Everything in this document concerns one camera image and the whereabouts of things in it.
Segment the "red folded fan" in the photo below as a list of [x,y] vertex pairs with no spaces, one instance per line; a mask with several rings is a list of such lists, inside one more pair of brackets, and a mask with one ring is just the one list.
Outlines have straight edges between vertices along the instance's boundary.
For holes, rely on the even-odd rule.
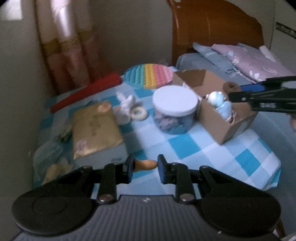
[[91,95],[97,94],[109,88],[115,87],[120,85],[122,82],[121,76],[117,73],[111,73],[106,77],[96,80],[95,82],[89,84],[87,87],[78,90],[77,92],[71,94],[70,96],[66,97],[65,99],[57,102],[53,106],[50,107],[50,113],[56,113],[57,111],[74,104],[80,100],[85,99]]

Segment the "clear jar with white lid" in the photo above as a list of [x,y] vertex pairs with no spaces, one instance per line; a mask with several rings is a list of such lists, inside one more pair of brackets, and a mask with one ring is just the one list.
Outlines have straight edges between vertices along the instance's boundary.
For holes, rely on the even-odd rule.
[[194,122],[198,107],[196,93],[180,85],[167,85],[152,95],[153,119],[165,133],[180,135],[188,132]]

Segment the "light blue face mask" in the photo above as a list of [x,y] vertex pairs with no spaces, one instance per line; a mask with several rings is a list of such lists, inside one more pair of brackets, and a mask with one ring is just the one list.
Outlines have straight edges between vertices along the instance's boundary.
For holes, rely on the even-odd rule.
[[220,116],[229,123],[234,123],[237,113],[232,108],[232,103],[230,101],[224,101],[224,103],[215,109]]

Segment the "pale blue round plush toy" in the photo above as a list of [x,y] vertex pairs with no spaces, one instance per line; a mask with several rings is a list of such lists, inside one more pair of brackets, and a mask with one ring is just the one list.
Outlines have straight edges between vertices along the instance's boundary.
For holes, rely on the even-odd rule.
[[206,99],[209,104],[218,108],[224,103],[226,97],[221,91],[213,91],[206,95]]

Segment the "blue floral pillow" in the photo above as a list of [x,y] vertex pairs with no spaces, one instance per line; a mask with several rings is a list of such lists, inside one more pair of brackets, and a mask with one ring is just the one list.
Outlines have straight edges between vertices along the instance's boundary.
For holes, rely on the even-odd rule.
[[237,69],[234,67],[234,65],[211,47],[193,43],[193,49],[206,60],[223,70],[225,73],[230,74],[236,72]]

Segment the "gold tissue pack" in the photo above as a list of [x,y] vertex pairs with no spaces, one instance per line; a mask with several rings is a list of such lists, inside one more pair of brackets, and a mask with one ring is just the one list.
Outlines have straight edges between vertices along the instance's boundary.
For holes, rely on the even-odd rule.
[[78,167],[102,169],[110,163],[122,163],[127,148],[117,125],[111,103],[99,102],[73,114],[73,160]]

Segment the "white cloth bunny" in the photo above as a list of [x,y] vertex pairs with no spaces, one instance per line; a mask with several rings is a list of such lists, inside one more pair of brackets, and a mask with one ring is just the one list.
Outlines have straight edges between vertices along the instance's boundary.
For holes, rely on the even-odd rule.
[[118,109],[115,111],[115,117],[119,126],[127,125],[130,120],[130,111],[135,106],[135,96],[130,94],[126,97],[122,92],[116,92],[116,98],[120,102]]

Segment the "purple floral pillow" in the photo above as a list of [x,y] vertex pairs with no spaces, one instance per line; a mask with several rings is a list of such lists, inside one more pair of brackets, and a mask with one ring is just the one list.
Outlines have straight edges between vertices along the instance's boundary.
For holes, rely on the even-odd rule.
[[256,82],[267,78],[293,76],[280,63],[267,59],[259,50],[233,45],[212,45],[212,49],[226,57],[241,73]]

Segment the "orange rubber squeeze toy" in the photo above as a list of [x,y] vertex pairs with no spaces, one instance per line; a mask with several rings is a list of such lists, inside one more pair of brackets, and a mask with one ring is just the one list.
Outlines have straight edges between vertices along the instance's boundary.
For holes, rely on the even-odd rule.
[[158,163],[155,160],[134,160],[134,172],[149,171],[157,168]]

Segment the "rainbow round pop-it toy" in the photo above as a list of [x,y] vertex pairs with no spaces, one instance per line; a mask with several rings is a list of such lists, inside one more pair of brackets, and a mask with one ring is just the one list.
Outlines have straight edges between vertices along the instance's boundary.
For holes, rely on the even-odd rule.
[[126,70],[122,78],[135,88],[157,89],[170,84],[176,71],[161,64],[140,64]]

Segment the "beige cloth piece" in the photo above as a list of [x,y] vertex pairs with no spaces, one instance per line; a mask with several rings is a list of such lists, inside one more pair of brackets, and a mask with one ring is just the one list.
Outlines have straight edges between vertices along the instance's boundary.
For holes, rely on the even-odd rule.
[[52,164],[46,170],[46,175],[42,185],[47,184],[65,174],[68,174],[73,168],[74,166],[70,164]]

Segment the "wooden bed headboard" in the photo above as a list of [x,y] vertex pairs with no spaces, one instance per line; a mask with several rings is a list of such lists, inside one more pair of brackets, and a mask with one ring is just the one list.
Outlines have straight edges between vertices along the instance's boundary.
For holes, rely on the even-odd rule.
[[264,45],[262,26],[254,17],[228,1],[168,1],[172,12],[171,62],[193,52],[193,43]]

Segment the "pink gold curtain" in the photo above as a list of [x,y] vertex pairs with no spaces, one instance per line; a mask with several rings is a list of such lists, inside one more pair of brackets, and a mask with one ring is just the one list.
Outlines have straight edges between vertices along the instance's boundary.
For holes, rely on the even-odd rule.
[[107,75],[89,1],[35,1],[37,30],[53,88],[64,93]]

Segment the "grey-blue face mask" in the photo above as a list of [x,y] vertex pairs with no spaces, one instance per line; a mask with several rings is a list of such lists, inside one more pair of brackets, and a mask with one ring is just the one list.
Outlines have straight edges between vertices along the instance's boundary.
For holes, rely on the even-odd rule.
[[46,170],[62,156],[63,147],[59,142],[48,141],[41,145],[33,156],[34,176],[41,179]]

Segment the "brown fuzzy scrunchie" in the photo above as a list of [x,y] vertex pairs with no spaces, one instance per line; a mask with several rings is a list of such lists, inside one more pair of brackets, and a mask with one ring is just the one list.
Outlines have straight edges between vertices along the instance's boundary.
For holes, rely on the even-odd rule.
[[240,86],[232,81],[227,81],[223,84],[222,89],[224,91],[225,94],[229,95],[230,93],[233,92],[241,92],[241,88]]

